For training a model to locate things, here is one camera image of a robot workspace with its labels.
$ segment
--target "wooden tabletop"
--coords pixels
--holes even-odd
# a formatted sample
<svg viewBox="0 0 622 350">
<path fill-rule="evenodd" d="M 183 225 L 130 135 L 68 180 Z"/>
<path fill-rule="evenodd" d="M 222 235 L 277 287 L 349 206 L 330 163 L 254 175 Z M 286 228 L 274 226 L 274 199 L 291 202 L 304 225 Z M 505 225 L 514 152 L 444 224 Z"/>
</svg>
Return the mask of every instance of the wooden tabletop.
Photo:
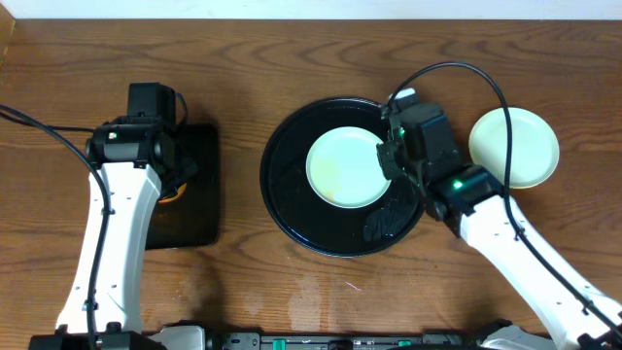
<svg viewBox="0 0 622 350">
<path fill-rule="evenodd" d="M 146 254 L 145 330 L 197 319 L 218 330 L 418 333 L 502 317 L 544 332 L 495 268 L 430 218 L 382 253 L 337 259 L 291 241 L 263 205 L 259 162 L 288 114 L 330 96 L 382 101 L 413 71 L 448 59 L 481 66 L 510 104 L 553 127 L 557 171 L 515 196 L 581 273 L 622 299 L 622 22 L 20 20 L 0 103 L 44 123 L 96 127 L 125 112 L 129 83 L 158 81 L 184 94 L 191 123 L 218 122 L 219 241 Z M 416 88 L 442 103 L 463 146 L 499 105 L 458 69 Z M 24 348 L 53 332 L 67 299 L 87 172 L 42 132 L 0 123 L 0 343 Z"/>
</svg>

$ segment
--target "scratch on table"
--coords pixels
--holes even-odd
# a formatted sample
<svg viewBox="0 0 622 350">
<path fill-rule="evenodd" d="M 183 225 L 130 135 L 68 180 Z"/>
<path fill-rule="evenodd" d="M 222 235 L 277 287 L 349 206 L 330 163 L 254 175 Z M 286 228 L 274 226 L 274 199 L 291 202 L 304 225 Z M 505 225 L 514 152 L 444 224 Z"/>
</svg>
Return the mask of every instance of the scratch on table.
<svg viewBox="0 0 622 350">
<path fill-rule="evenodd" d="M 357 291 L 359 291 L 359 292 L 362 292 L 362 291 L 363 291 L 361 288 L 359 288 L 359 287 L 357 287 L 357 286 L 353 285 L 353 284 L 352 284 L 352 283 L 350 283 L 350 282 L 346 282 L 346 284 L 347 284 L 348 286 L 350 286 L 350 287 L 352 287 L 352 288 L 356 289 L 356 290 L 357 290 Z"/>
</svg>

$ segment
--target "wooden table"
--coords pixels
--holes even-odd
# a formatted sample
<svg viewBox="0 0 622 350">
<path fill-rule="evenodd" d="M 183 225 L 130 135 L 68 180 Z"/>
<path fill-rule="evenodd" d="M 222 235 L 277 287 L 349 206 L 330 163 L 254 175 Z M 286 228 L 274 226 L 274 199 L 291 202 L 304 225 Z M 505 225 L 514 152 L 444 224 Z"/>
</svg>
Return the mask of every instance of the wooden table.
<svg viewBox="0 0 622 350">
<path fill-rule="evenodd" d="M 429 218 L 385 252 L 335 259 L 291 241 L 263 205 L 259 161 L 289 113 L 329 96 L 384 100 L 414 70 L 448 59 L 483 67 L 511 104 L 556 131 L 557 171 L 515 195 L 581 273 L 622 299 L 621 22 L 21 20 L 0 103 L 95 127 L 125 112 L 129 83 L 159 81 L 184 94 L 192 122 L 218 122 L 220 240 L 147 253 L 146 330 L 190 318 L 219 330 L 417 333 L 503 317 L 544 332 L 494 267 Z M 498 107 L 483 81 L 457 69 L 416 88 L 443 104 L 463 145 Z M 87 174 L 42 132 L 0 123 L 0 343 L 24 348 L 53 332 L 68 296 Z"/>
</svg>

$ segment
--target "round object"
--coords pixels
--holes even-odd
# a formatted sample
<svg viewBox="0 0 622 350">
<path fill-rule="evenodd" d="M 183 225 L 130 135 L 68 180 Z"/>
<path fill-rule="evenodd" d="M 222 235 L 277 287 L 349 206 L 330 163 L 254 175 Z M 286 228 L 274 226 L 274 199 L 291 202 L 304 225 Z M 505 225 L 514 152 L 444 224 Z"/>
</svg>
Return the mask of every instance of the round object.
<svg viewBox="0 0 622 350">
<path fill-rule="evenodd" d="M 383 141 L 389 129 L 375 102 L 314 102 L 274 131 L 263 152 L 259 182 L 270 216 L 289 237 L 316 252 L 358 257 L 402 239 L 421 218 L 423 206 L 406 178 L 392 181 L 377 200 L 359 208 L 341 208 L 317 195 L 307 178 L 307 156 L 322 135 L 343 126 L 362 128 Z"/>
<path fill-rule="evenodd" d="M 380 137 L 360 127 L 328 131 L 311 146 L 306 172 L 309 184 L 326 202 L 341 208 L 361 208 L 384 194 L 385 179 L 376 155 Z"/>
<path fill-rule="evenodd" d="M 510 187 L 526 189 L 548 179 L 560 159 L 555 132 L 542 118 L 522 108 L 509 108 L 512 120 Z M 499 181 L 505 174 L 507 130 L 503 108 L 485 114 L 473 127 L 468 149 L 473 162 L 483 165 Z"/>
</svg>

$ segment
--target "table surface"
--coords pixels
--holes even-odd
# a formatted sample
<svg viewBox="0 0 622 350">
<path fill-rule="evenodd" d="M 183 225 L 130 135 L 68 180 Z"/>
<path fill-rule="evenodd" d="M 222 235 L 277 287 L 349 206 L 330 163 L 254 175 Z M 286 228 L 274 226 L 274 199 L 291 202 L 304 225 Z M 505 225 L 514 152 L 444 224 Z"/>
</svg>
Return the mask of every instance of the table surface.
<svg viewBox="0 0 622 350">
<path fill-rule="evenodd" d="M 515 196 L 554 247 L 621 299 L 622 22 L 21 20 L 0 103 L 95 127 L 125 112 L 129 83 L 159 81 L 184 94 L 193 123 L 218 123 L 219 241 L 146 254 L 145 330 L 197 319 L 218 330 L 418 333 L 507 318 L 545 332 L 494 267 L 430 218 L 382 253 L 337 259 L 291 241 L 263 205 L 259 162 L 287 115 L 330 96 L 384 100 L 414 70 L 449 59 L 481 66 L 510 104 L 553 127 L 557 171 Z M 463 146 L 499 104 L 457 69 L 416 88 L 443 104 Z M 87 174 L 49 136 L 0 123 L 0 343 L 24 348 L 53 332 L 68 296 Z"/>
</svg>

